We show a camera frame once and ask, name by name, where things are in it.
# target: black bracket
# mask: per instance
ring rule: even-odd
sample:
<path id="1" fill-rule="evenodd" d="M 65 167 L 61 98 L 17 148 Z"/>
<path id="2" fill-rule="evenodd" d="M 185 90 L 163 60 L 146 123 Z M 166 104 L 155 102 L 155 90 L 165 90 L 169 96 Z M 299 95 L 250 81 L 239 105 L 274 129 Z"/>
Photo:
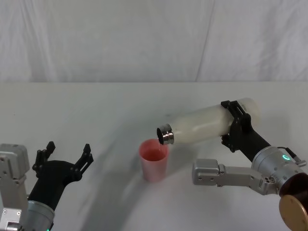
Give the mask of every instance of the black bracket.
<path id="1" fill-rule="evenodd" d="M 55 145 L 51 141 L 46 149 L 38 150 L 32 167 L 38 181 L 28 198 L 29 201 L 44 203 L 53 210 L 56 209 L 65 187 L 69 183 L 81 180 L 83 173 L 93 162 L 89 144 L 85 145 L 80 159 L 75 164 L 59 160 L 48 161 L 54 149 Z"/>
<path id="2" fill-rule="evenodd" d="M 230 132 L 221 137 L 221 143 L 233 153 L 241 150 L 252 162 L 255 155 L 270 144 L 254 131 L 251 125 L 251 116 L 245 112 L 237 101 L 223 101 L 221 106 L 226 108 L 234 117 Z"/>

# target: green indicator light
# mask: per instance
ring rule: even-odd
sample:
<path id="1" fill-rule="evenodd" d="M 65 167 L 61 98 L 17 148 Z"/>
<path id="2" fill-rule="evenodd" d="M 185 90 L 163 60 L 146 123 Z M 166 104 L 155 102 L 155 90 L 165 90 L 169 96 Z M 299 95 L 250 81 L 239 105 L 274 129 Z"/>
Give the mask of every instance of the green indicator light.
<path id="1" fill-rule="evenodd" d="M 290 160 L 290 157 L 288 157 L 287 155 L 282 155 L 283 159 L 285 160 Z"/>

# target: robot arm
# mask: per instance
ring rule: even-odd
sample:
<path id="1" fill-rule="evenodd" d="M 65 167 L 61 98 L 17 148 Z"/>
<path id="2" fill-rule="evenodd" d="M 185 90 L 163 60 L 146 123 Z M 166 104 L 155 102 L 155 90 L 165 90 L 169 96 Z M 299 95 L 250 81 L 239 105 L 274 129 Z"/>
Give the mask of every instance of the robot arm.
<path id="1" fill-rule="evenodd" d="M 3 211 L 0 231 L 16 231 L 21 217 L 26 216 L 26 172 L 29 170 L 27 150 L 22 145 L 0 145 L 0 193 Z"/>
<path id="2" fill-rule="evenodd" d="M 231 152 L 240 150 L 251 162 L 248 167 L 225 167 L 216 160 L 196 160 L 192 170 L 194 184 L 246 186 L 259 194 L 278 194 L 279 210 L 285 224 L 293 231 L 308 230 L 308 175 L 300 160 L 289 148 L 271 146 L 251 125 L 251 117 L 237 101 L 221 105 L 234 117 L 222 144 Z"/>
<path id="3" fill-rule="evenodd" d="M 33 170 L 38 181 L 27 198 L 24 181 L 29 170 L 27 150 L 22 145 L 0 145 L 0 192 L 3 213 L 0 231 L 50 231 L 54 211 L 65 187 L 79 181 L 93 162 L 91 149 L 86 144 L 80 159 L 71 164 L 48 158 L 55 149 L 51 141 L 46 149 L 38 150 Z"/>
<path id="4" fill-rule="evenodd" d="M 157 129 L 161 144 L 192 143 L 221 136 L 231 152 L 240 150 L 251 167 L 226 167 L 213 159 L 197 159 L 192 168 L 196 185 L 249 187 L 261 195 L 278 194 L 279 210 L 292 231 L 308 230 L 308 175 L 306 165 L 289 148 L 271 146 L 252 127 L 258 117 L 251 99 L 224 101 L 220 106 L 205 108 L 176 118 Z"/>

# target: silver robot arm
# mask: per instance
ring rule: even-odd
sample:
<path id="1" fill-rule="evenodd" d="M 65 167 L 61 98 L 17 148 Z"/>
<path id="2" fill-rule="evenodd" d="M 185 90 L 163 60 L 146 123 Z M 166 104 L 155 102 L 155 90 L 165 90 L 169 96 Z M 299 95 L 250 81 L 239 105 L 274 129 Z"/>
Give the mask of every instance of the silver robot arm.
<path id="1" fill-rule="evenodd" d="M 0 145 L 0 193 L 3 211 L 0 231 L 17 231 L 20 220 L 27 214 L 28 200 L 25 189 L 29 171 L 27 149 L 17 144 Z"/>
<path id="2" fill-rule="evenodd" d="M 249 167 L 226 167 L 213 159 L 197 159 L 192 168 L 195 185 L 222 187 L 244 186 L 261 195 L 279 194 L 281 187 L 292 176 L 302 173 L 305 161 L 292 161 L 292 157 L 270 146 L 261 150 Z"/>

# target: copper disc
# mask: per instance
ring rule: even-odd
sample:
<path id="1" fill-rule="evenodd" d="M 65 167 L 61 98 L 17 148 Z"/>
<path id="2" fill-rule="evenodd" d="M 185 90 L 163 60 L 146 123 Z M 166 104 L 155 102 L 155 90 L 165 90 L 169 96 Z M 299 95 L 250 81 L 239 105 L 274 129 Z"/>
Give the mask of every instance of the copper disc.
<path id="1" fill-rule="evenodd" d="M 280 215 L 292 231 L 308 231 L 308 215 L 295 197 L 284 195 L 279 202 Z"/>

